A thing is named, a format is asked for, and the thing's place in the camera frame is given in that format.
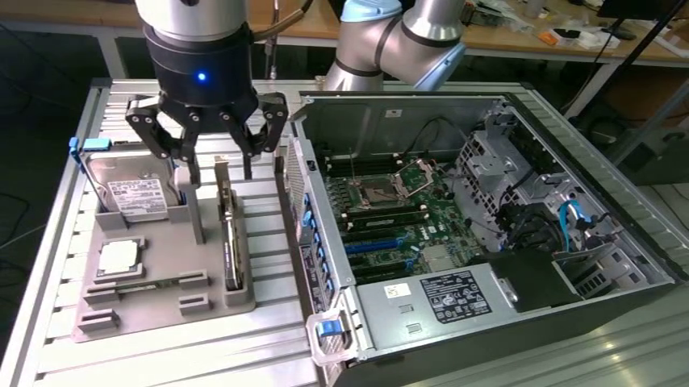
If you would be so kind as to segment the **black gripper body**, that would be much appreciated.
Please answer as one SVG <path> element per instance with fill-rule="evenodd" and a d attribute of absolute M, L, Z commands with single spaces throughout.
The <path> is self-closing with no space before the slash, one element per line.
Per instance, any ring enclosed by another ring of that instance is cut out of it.
<path fill-rule="evenodd" d="M 202 133 L 227 131 L 219 122 L 223 110 L 236 123 L 246 123 L 259 106 L 250 29 L 239 27 L 227 37 L 203 42 L 175 40 L 152 27 L 143 31 L 160 91 L 175 102 L 168 116 L 186 125 L 186 108 L 200 109 Z"/>

